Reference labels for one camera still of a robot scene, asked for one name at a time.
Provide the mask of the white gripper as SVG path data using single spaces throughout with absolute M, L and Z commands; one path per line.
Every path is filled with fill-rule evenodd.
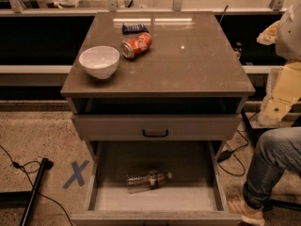
M 279 21 L 269 25 L 257 37 L 257 43 L 271 45 L 276 42 Z M 301 98 L 301 62 L 288 62 L 280 69 L 273 68 L 269 74 L 267 93 L 258 122 L 264 126 L 277 124 L 289 113 Z

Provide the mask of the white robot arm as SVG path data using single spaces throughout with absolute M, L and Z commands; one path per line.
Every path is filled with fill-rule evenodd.
M 295 0 L 279 21 L 257 37 L 263 45 L 274 44 L 279 57 L 287 60 L 281 69 L 272 69 L 266 84 L 258 121 L 272 125 L 281 121 L 301 98 L 301 0 Z

